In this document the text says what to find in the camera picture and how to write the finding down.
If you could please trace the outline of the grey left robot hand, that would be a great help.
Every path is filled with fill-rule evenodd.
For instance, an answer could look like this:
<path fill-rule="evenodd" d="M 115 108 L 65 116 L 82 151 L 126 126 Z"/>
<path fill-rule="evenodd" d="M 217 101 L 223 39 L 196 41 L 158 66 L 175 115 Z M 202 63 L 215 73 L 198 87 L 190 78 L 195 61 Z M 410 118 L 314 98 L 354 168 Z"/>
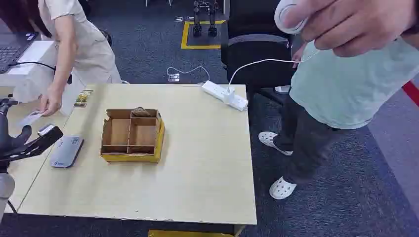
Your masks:
<path fill-rule="evenodd" d="M 23 125 L 21 133 L 17 137 L 9 135 L 8 110 L 18 102 L 11 98 L 0 100 L 0 163 L 35 157 L 41 155 L 62 136 L 61 129 L 48 124 L 38 132 L 38 138 L 28 141 L 32 135 L 32 127 Z"/>

